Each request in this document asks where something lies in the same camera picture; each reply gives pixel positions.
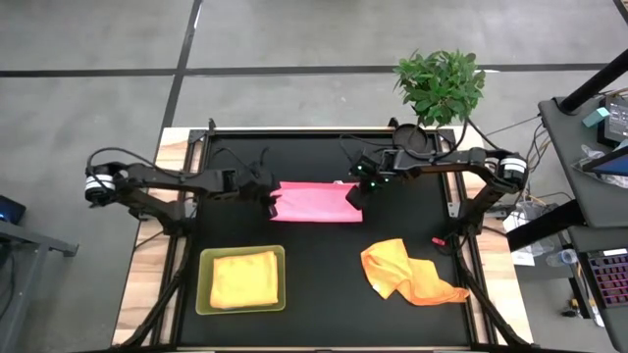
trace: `gray floor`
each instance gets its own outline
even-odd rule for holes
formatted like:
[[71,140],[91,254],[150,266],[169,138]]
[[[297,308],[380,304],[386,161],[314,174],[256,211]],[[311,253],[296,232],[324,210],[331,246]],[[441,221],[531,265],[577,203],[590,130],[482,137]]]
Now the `gray floor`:
[[[0,0],[0,71],[174,68],[191,0]],[[592,18],[603,19],[595,25]],[[475,51],[482,64],[606,62],[628,46],[610,0],[206,0],[188,66],[392,65],[416,47]],[[488,74],[473,120],[485,132],[534,117],[592,72]],[[151,158],[171,77],[0,78],[0,193],[28,206],[25,225],[80,242],[51,256],[20,347],[66,352],[110,343],[137,222],[89,210],[87,155],[106,145]],[[412,117],[392,75],[186,77],[174,126],[376,126]],[[628,85],[625,76],[615,86]],[[525,152],[537,122],[497,133]],[[102,160],[111,157],[103,156]],[[570,192],[553,151],[533,191]],[[609,351],[603,329],[563,319],[566,282],[522,283],[537,343]]]

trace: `table leg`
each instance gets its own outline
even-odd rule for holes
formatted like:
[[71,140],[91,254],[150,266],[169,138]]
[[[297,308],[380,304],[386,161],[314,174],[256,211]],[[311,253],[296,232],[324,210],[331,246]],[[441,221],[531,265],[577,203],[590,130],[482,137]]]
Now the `table leg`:
[[577,200],[571,200],[558,206],[532,222],[509,231],[508,245],[510,251],[519,250],[547,236],[555,234],[571,226],[583,226],[584,216]]

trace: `yellow tray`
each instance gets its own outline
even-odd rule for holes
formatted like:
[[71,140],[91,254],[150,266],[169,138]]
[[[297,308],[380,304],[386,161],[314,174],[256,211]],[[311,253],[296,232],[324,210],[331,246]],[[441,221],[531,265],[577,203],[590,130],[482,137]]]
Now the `yellow tray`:
[[[266,251],[272,251],[277,256],[277,294],[279,299],[277,304],[232,309],[213,308],[209,305],[209,296],[214,282],[214,259],[227,256],[253,255]],[[198,315],[271,312],[281,311],[286,307],[286,251],[280,245],[205,249],[200,253],[198,266],[198,285],[196,288],[196,313]]]

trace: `wooden plank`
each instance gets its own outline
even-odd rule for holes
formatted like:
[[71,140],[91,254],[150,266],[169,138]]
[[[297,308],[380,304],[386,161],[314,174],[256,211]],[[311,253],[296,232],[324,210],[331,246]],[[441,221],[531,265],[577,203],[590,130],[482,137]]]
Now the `wooden plank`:
[[[158,166],[174,170],[183,167],[189,130],[189,127],[170,127],[164,130],[157,154],[156,163]],[[461,128],[455,127],[454,130],[456,137],[459,138]],[[469,129],[460,145],[460,149],[482,145],[481,136],[476,131]],[[199,151],[195,151],[194,160],[196,162],[198,161],[198,155]],[[475,196],[484,186],[484,182],[473,174],[464,173],[463,177],[469,197]],[[177,197],[176,192],[166,190],[151,190],[151,194],[157,195],[165,201],[174,200]],[[451,194],[457,197],[455,187],[451,190]],[[503,229],[500,222],[487,220],[487,225]],[[159,230],[160,227],[156,222],[142,224],[137,241],[139,242]],[[478,245],[491,300],[514,330],[522,338],[531,342],[532,334],[505,237],[489,231],[483,231],[478,236]],[[120,316],[114,333],[114,344],[121,343],[128,338],[155,303],[159,293],[167,246],[167,237],[159,236],[143,245],[133,255]],[[467,260],[467,265],[472,268],[468,256],[468,248],[466,249],[465,259]],[[475,298],[471,300],[480,341],[486,342],[484,319],[480,305]],[[166,341],[164,338],[168,337],[167,333],[170,331],[172,324],[173,302],[174,300],[169,304],[169,310],[166,312],[168,320],[164,323],[162,341]]]

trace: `wooden table frame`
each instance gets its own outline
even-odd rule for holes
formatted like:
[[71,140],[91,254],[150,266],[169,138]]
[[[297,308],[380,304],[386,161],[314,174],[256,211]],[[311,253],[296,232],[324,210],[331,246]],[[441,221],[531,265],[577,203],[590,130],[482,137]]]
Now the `wooden table frame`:
[[[455,137],[459,138],[461,127],[449,127],[453,130]],[[217,131],[243,131],[243,130],[342,130],[343,127],[245,127],[245,128],[217,128]],[[386,130],[386,127],[349,127],[352,130]],[[165,128],[160,140],[159,150],[156,157],[156,164],[164,169],[170,170],[190,170],[196,171],[200,161],[202,143],[192,143],[194,138],[202,136],[204,128],[191,127],[169,127]],[[468,129],[465,137],[461,142],[459,149],[465,150],[471,147],[483,146],[481,136],[474,130]],[[186,153],[188,147],[191,147],[190,153]],[[474,197],[484,186],[484,182],[476,175],[471,173],[462,173],[463,182],[456,182],[454,173],[447,174],[449,184],[449,196],[452,202],[459,201],[459,186],[464,185],[467,197]],[[164,201],[175,200],[179,196],[176,191],[156,190],[149,191]],[[485,224],[490,227],[503,230],[501,222],[497,220],[485,219]],[[136,243],[152,236],[161,230],[160,225],[156,221],[148,221],[140,224],[137,233]],[[159,235],[150,242],[142,245],[141,248],[134,252],[131,258],[131,267],[125,293],[123,296],[119,317],[114,331],[112,343],[119,344],[126,340],[137,326],[143,321],[150,308],[154,305],[162,287],[163,278],[172,275],[176,270],[182,255],[182,243],[184,239],[171,239],[165,235]],[[532,342],[532,334],[530,332],[525,307],[521,298],[519,284],[517,281],[514,265],[510,256],[508,242],[501,234],[484,230],[475,239],[471,238],[471,245],[477,244],[480,252],[482,264],[482,273],[484,274],[484,283],[491,301],[495,304],[506,321],[513,327],[515,332],[528,342]],[[474,262],[470,256],[469,244],[463,248],[464,258],[467,266],[473,271]],[[168,271],[168,266],[164,266],[168,261],[172,261],[174,268]],[[163,325],[159,326],[159,336],[152,337],[152,334],[145,340],[145,344],[152,342],[169,342],[170,332],[174,318],[174,307],[177,300],[177,294],[168,304],[168,308],[164,313]],[[471,296],[471,307],[473,308],[474,326],[477,331],[477,341],[480,343],[489,342],[489,337],[494,334],[493,329],[487,329],[486,316],[481,310],[477,299]],[[497,333],[497,341],[504,344],[503,338]],[[465,347],[448,347],[462,349]]]

